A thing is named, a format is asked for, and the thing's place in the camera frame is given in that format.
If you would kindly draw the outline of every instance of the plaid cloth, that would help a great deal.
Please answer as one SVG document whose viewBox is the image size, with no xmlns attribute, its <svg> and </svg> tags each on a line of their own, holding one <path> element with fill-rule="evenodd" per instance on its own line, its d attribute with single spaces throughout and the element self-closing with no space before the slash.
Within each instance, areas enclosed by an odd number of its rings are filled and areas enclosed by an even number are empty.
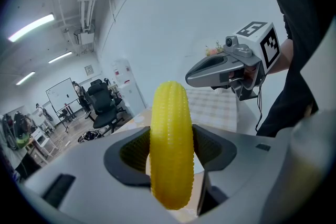
<svg viewBox="0 0 336 224">
<path fill-rule="evenodd" d="M 237 131 L 236 95 L 231 90 L 217 94 L 212 89 L 186 89 L 191 120 L 232 132 Z"/>
</svg>

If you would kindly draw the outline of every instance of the yellow corn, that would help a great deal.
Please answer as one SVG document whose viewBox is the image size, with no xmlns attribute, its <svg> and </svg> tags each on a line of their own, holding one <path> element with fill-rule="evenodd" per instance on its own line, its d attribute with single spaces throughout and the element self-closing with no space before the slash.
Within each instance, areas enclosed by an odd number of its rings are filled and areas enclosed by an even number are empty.
<svg viewBox="0 0 336 224">
<path fill-rule="evenodd" d="M 176 81 L 155 92 L 150 163 L 153 195 L 166 209 L 186 206 L 194 181 L 194 143 L 187 94 Z"/>
</svg>

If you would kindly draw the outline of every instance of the air conditioning unit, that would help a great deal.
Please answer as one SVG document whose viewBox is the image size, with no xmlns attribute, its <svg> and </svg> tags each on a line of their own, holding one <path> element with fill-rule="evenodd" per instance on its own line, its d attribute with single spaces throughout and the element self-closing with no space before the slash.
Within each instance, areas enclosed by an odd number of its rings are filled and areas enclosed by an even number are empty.
<svg viewBox="0 0 336 224">
<path fill-rule="evenodd" d="M 80 29 L 76 30 L 73 35 L 75 36 L 75 41 L 78 45 L 93 43 L 93 39 L 95 37 L 95 33 L 83 33 Z"/>
</svg>

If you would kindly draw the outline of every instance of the floor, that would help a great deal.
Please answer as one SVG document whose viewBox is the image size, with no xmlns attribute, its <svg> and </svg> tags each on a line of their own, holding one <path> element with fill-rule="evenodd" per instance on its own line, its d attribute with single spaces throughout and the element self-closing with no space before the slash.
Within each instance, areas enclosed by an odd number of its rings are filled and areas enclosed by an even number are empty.
<svg viewBox="0 0 336 224">
<path fill-rule="evenodd" d="M 60 156 L 65 151 L 69 150 L 70 148 L 78 145 L 77 142 L 78 138 L 86 131 L 97 131 L 97 129 L 93 129 L 93 121 L 91 119 L 85 119 L 84 111 L 79 111 L 76 113 L 77 118 L 74 119 L 72 122 L 64 122 L 65 126 L 68 126 L 68 133 L 65 132 L 65 128 L 62 124 L 58 124 L 54 133 L 51 133 L 50 138 L 53 143 L 58 147 L 58 150 L 54 150 L 52 155 L 54 157 L 47 156 L 46 160 L 51 162 L 53 159 Z M 91 116 L 95 119 L 96 114 L 94 110 L 91 110 Z M 132 119 L 130 114 L 125 112 L 118 113 L 118 118 L 124 118 L 124 121 L 120 121 L 114 131 L 119 129 L 125 123 Z M 100 129 L 100 132 L 103 133 L 107 127 Z M 45 148 L 50 152 L 52 149 L 51 143 L 47 143 Z M 34 150 L 30 153 L 31 156 L 35 159 L 35 161 L 40 164 L 41 166 L 45 166 L 45 163 L 40 160 L 40 158 L 35 154 Z"/>
</svg>

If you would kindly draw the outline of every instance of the ceiling light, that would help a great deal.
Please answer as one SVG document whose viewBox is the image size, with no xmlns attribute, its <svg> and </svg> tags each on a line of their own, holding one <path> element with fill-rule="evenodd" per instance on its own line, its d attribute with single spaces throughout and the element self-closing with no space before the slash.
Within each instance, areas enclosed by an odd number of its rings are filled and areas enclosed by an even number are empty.
<svg viewBox="0 0 336 224">
<path fill-rule="evenodd" d="M 10 36 L 8 39 L 11 42 L 15 42 L 17 41 L 21 36 L 25 35 L 26 33 L 28 33 L 29 31 L 32 31 L 33 29 L 35 29 L 36 27 L 39 27 L 40 25 L 43 25 L 47 22 L 50 22 L 54 20 L 54 16 L 53 14 L 49 14 L 46 17 L 43 17 L 39 20 L 36 20 L 35 22 L 32 22 L 29 25 L 26 25 L 24 28 L 20 29 L 18 32 L 16 32 L 15 34 L 13 34 L 12 36 Z"/>
<path fill-rule="evenodd" d="M 21 79 L 18 83 L 16 83 L 16 85 L 20 85 L 22 84 L 25 80 L 27 80 L 28 78 L 30 78 L 32 75 L 34 75 L 35 72 L 30 73 L 29 75 L 25 76 L 23 79 Z"/>
<path fill-rule="evenodd" d="M 72 54 L 72 52 L 68 52 L 67 54 L 63 54 L 63 55 L 61 55 L 61 56 L 55 58 L 54 60 L 49 61 L 48 63 L 55 62 L 55 61 L 57 61 L 58 59 L 61 59 L 61 58 L 65 57 L 65 56 L 68 56 L 68 55 L 70 55 L 70 54 Z"/>
</svg>

